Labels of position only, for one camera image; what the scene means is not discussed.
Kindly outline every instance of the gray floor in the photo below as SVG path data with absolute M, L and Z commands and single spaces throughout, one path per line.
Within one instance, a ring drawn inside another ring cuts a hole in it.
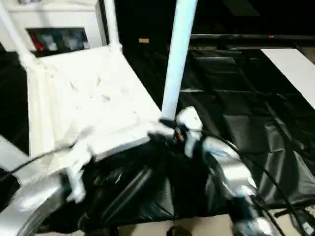
M 277 222 L 287 236 L 300 236 L 293 228 L 288 215 L 278 218 Z M 175 224 L 189 230 L 193 236 L 232 236 L 230 232 L 230 220 L 227 215 L 178 220 Z M 172 225 L 172 221 L 127 225 L 119 228 L 119 236 L 166 236 L 166 232 Z M 82 232 L 71 234 L 71 236 L 83 235 Z M 49 233 L 42 234 L 41 236 L 65 235 Z

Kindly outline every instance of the black trash bag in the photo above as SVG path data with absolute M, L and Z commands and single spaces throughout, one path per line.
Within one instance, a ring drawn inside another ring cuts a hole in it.
M 305 233 L 309 236 L 315 236 L 315 207 L 309 206 L 305 209 L 299 209 L 296 213 L 302 223 Z M 295 229 L 303 235 L 299 225 L 297 224 L 295 216 L 292 213 L 290 214 L 290 219 Z

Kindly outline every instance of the black cable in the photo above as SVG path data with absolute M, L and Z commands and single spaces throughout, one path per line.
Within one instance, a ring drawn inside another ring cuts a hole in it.
M 69 145 L 69 146 L 63 146 L 63 147 L 59 147 L 59 148 L 56 148 L 54 150 L 51 150 L 51 151 L 48 151 L 48 152 L 45 152 L 37 157 L 34 157 L 32 160 L 29 160 L 23 164 L 21 164 L 20 166 L 14 168 L 12 171 L 9 171 L 7 174 L 5 174 L 3 177 L 0 177 L 0 182 L 2 181 L 5 181 L 7 178 L 9 178 L 10 176 L 12 176 L 15 172 L 19 171 L 20 169 L 22 169 L 23 167 L 27 166 L 28 164 L 40 159 L 40 158 L 43 158 L 45 157 L 46 155 L 51 155 L 51 154 L 54 154 L 56 152 L 59 152 L 59 151 L 62 151 L 62 150 L 65 150 L 65 149 L 69 149 L 69 148 L 72 148 L 74 146 L 74 144 L 72 145 Z
M 257 196 L 258 199 L 252 198 L 253 203 L 260 208 L 261 211 L 265 212 L 268 218 L 270 219 L 271 223 L 276 227 L 276 229 L 279 231 L 279 233 L 282 236 L 286 236 L 279 224 L 276 222 L 275 218 L 272 216 L 272 214 L 269 212 L 269 209 L 266 207 L 266 204 L 263 201 L 263 198 L 260 196 Z
M 202 134 L 206 134 L 208 136 L 211 136 L 211 137 L 214 137 L 214 138 L 217 138 L 219 140 L 221 140 L 222 142 L 224 142 L 225 144 L 227 144 L 233 151 L 235 151 L 239 156 L 240 158 L 246 158 L 247 160 L 249 160 L 250 162 L 252 162 L 255 166 L 257 166 L 260 170 L 262 170 L 267 176 L 268 178 L 271 180 L 271 182 L 274 184 L 274 186 L 276 187 L 276 189 L 278 190 L 278 192 L 282 195 L 282 198 L 283 200 L 285 201 L 288 209 L 291 211 L 291 213 L 293 214 L 293 216 L 295 217 L 296 219 L 296 222 L 301 230 L 301 234 L 304 235 L 304 236 L 308 236 L 305 231 L 304 231 L 304 228 L 303 228 L 303 225 L 302 225 L 302 222 L 300 220 L 300 218 L 298 217 L 297 215 L 297 212 L 296 210 L 294 209 L 293 205 L 290 203 L 287 195 L 283 192 L 283 190 L 279 187 L 277 181 L 271 176 L 271 174 L 260 164 L 258 164 L 257 162 L 255 162 L 254 160 L 252 160 L 251 158 L 249 158 L 248 156 L 245 156 L 245 155 L 241 155 L 239 150 L 236 148 L 236 146 L 234 146 L 234 144 L 230 143 L 229 141 L 227 141 L 226 139 L 218 136 L 218 135 L 215 135 L 213 134 L 212 132 L 210 131 L 205 131 L 205 130 L 197 130 L 197 129 L 190 129 L 191 131 L 196 131 L 196 132 L 200 132 Z

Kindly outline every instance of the white pole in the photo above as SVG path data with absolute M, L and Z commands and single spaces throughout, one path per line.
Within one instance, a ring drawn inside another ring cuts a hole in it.
M 198 0 L 177 0 L 168 59 L 162 117 L 174 119 Z
M 121 44 L 118 37 L 118 28 L 116 20 L 116 11 L 114 0 L 104 0 L 107 29 L 109 36 L 109 45 L 111 48 L 121 49 Z
M 16 51 L 20 57 L 20 62 L 23 64 L 31 59 L 33 60 L 34 55 L 27 49 L 22 37 L 17 32 L 9 13 L 5 9 L 3 0 L 0 0 L 0 19 L 3 21 L 3 24 L 16 47 Z

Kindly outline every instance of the black plastic sheet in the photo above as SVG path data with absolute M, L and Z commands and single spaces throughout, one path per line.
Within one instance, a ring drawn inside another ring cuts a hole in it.
M 167 50 L 124 49 L 161 107 Z M 204 129 L 232 141 L 263 165 L 292 203 L 314 203 L 315 111 L 260 50 L 189 51 L 178 111 L 194 106 Z M 285 207 L 266 175 L 249 161 L 259 192 Z M 199 157 L 147 143 L 89 164 L 87 197 L 47 220 L 62 233 L 225 212 L 209 167 Z

